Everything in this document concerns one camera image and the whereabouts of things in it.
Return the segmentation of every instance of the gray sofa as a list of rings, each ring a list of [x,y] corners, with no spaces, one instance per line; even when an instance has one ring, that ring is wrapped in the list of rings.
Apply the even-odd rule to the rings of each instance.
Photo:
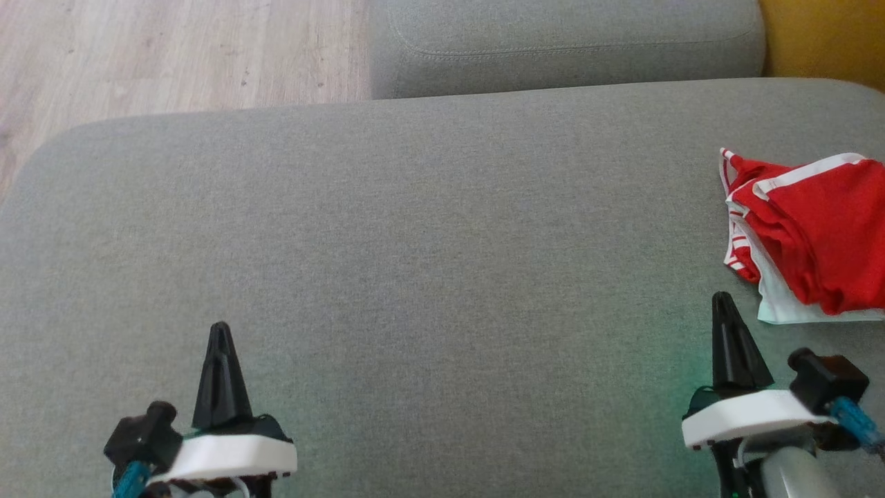
[[[376,0],[372,95],[759,76],[756,0]]]
[[[3,496],[106,494],[103,444],[157,398],[186,431],[222,319],[298,447],[276,496],[713,496],[680,423],[716,291],[779,386],[799,346],[845,354],[885,420],[882,323],[753,319],[718,148],[882,158],[884,129],[874,90],[753,78],[75,128],[0,207]],[[845,496],[885,489],[822,458]]]

